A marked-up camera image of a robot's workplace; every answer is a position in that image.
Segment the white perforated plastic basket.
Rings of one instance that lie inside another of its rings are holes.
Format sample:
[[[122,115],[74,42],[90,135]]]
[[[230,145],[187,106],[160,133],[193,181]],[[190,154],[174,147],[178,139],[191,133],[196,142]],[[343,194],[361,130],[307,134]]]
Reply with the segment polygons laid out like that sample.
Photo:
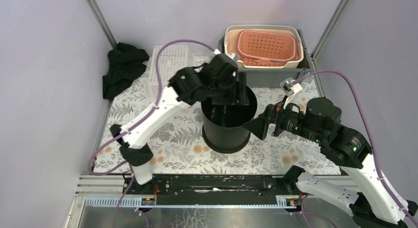
[[[190,67],[194,64],[195,55],[186,44],[170,45],[163,50],[157,61],[157,54],[162,45],[156,45],[153,48],[152,59],[148,77],[148,95],[156,99],[159,91],[158,78],[156,73],[156,63],[158,63],[158,72],[162,87],[167,85],[168,80],[180,69]]]

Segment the large black cylindrical container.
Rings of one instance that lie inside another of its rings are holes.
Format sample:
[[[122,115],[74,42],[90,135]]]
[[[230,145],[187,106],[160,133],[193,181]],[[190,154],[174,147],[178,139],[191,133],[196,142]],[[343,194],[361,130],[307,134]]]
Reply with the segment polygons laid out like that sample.
[[[213,151],[236,153],[249,142],[251,133],[243,124],[254,118],[258,104],[254,92],[249,87],[246,89],[249,99],[246,106],[213,105],[210,99],[201,102],[202,136]]]

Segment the grey plastic crate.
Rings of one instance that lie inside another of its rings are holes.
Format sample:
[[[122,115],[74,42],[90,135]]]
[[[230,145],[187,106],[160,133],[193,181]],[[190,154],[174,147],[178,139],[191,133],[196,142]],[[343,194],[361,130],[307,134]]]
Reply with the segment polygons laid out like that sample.
[[[218,49],[223,53],[236,53],[238,35],[244,30],[291,34],[300,44],[300,52],[302,53],[302,59],[299,62],[286,64],[279,68],[246,67],[242,61],[238,60],[239,71],[246,73],[247,86],[251,88],[279,87],[279,84],[287,78],[296,79],[314,70],[302,31],[292,26],[232,25],[226,29],[224,36],[219,40]]]

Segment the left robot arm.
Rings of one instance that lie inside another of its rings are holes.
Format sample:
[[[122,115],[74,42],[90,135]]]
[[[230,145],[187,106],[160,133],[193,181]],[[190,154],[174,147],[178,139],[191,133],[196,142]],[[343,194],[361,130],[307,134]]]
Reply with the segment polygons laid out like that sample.
[[[120,136],[120,152],[132,167],[134,188],[142,194],[153,187],[150,161],[153,158],[147,142],[170,118],[196,102],[209,101],[216,106],[249,104],[246,80],[239,76],[235,53],[216,53],[209,63],[178,70],[168,81],[154,104],[124,125],[111,127]]]

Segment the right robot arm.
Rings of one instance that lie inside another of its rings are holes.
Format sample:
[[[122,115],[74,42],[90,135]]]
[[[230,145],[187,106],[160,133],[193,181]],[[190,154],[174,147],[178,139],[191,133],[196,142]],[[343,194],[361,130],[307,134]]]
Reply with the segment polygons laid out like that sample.
[[[310,99],[305,112],[293,103],[279,102],[269,104],[244,128],[264,140],[270,124],[274,124],[274,136],[287,131],[317,143],[320,152],[340,166],[358,187],[358,191],[340,188],[292,166],[282,182],[285,192],[317,196],[345,211],[362,228],[404,228],[404,219],[415,215],[417,204],[387,192],[389,184],[383,185],[378,177],[372,147],[357,130],[341,124],[341,114],[341,109],[325,97]]]

